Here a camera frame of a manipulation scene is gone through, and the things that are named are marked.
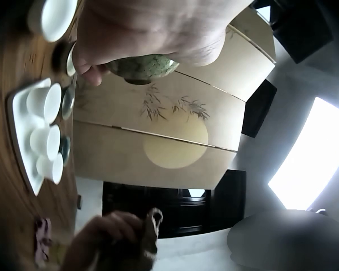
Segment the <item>window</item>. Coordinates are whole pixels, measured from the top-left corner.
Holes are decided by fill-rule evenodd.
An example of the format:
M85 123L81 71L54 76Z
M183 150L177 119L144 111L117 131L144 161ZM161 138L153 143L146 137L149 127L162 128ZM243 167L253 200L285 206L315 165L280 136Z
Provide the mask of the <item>window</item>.
M286 209L308 209L339 166L339 109L315 98L308 119L269 182Z

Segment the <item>white tea cup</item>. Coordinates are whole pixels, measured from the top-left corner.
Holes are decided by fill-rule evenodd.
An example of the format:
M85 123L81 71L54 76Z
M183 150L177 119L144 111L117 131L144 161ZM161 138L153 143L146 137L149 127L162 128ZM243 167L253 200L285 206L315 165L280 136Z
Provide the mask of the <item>white tea cup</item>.
M52 123L59 113L61 87L58 83L49 88L32 89L26 99L29 113L37 115L47 123Z
M58 125L35 129L30 135L32 150L53 161L59 151L60 129Z
M63 157L57 153L55 159L50 161L47 157L39 156L36 161L36 170L44 178L50 179L58 184L63 174Z
M59 40L67 31L75 15L78 0L35 0L27 24L35 34L48 42Z

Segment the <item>finger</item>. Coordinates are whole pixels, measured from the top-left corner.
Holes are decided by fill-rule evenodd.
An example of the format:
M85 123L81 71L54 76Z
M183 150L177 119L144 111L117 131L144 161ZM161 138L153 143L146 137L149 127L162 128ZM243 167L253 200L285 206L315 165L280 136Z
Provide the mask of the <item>finger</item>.
M116 213L111 213L110 218L115 222L119 231L131 242L137 242L137 237L133 227L129 225L124 219L118 216Z
M115 223L115 221L108 219L107 217L96 217L95 226L100 231L107 232L115 240L123 239L123 234L117 227L117 224Z
M94 86L101 84L101 72L96 66L90 67L88 71L82 74L82 77Z
M143 221L136 215L132 213L127 212L121 212L121 211L115 211L115 214L117 214L119 217L121 217L124 221L126 221L129 225L131 225L133 228L139 230L143 227Z
M193 66L206 66L214 62L219 57L224 43L225 32L214 38L210 44L207 44L202 48L186 52L170 53L166 54L166 57L178 63Z
M110 73L108 66L106 64L97 65L97 68L102 75Z

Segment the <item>wood grain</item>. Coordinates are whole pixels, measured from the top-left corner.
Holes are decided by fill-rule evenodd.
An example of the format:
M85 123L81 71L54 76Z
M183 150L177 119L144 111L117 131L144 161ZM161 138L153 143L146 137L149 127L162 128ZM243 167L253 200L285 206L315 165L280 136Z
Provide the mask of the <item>wood grain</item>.
M10 138L6 100L23 86L47 77L53 83L59 82L62 88L71 83L64 73L52 69L52 53L59 42L76 39L76 18L82 5L79 0L75 19L56 43L47 43L41 36L29 33L25 27L26 11L15 14L12 23L0 31L0 237L12 248L24 270L35 269L35 218L50 218L53 237L69 242L74 230L77 189L72 155L59 185L45 180L38 197L28 189ZM72 118L64 122L60 116L55 123L62 134L72 137Z

